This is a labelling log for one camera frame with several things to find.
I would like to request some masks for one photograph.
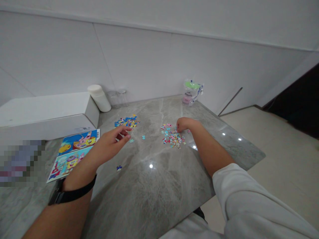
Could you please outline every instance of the forearm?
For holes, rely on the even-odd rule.
[[[63,191],[79,189],[94,179],[97,166],[90,164],[88,156],[67,176]],[[80,238],[92,191],[72,202],[47,206],[23,238]]]
[[[195,120],[189,126],[189,130],[192,132],[200,158],[211,177],[219,169],[235,162],[199,121]]]

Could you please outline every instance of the marble table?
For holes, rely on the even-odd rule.
[[[131,132],[134,143],[127,143],[98,169],[82,238],[158,238],[215,195],[212,180],[193,149],[191,134],[182,133],[187,145],[171,148],[162,142],[160,127],[164,123],[175,127],[176,120],[183,116],[201,121],[245,170],[265,157],[202,104],[187,107],[180,96],[130,103],[102,113],[101,133],[113,129],[119,118],[133,114],[141,121]],[[42,157],[44,180],[61,141],[46,144]],[[43,183],[37,187],[0,188],[0,237],[20,238],[46,206],[53,186]]]

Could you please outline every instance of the white lid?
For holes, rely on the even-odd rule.
[[[125,94],[125,93],[126,93],[126,90],[120,89],[120,90],[118,90],[117,92],[118,92],[119,94]]]
[[[87,90],[93,95],[104,94],[104,91],[100,85],[90,85]]]
[[[109,95],[109,96],[116,95],[116,91],[108,91],[107,95]]]

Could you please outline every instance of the cardboard box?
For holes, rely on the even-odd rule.
[[[13,99],[0,107],[0,145],[96,129],[99,114],[88,92]]]

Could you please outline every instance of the pile of puzzle pieces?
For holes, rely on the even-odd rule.
[[[135,128],[137,124],[140,122],[136,120],[137,116],[134,114],[133,117],[126,117],[125,119],[120,118],[118,121],[114,123],[115,127],[118,127],[120,125],[125,125],[130,128]]]
[[[181,136],[180,133],[177,132],[177,127],[173,130],[171,130],[171,127],[173,127],[171,124],[163,124],[161,127],[161,133],[166,136],[163,139],[163,143],[170,143],[172,148],[177,146],[180,149],[181,143],[186,144],[185,137]]]

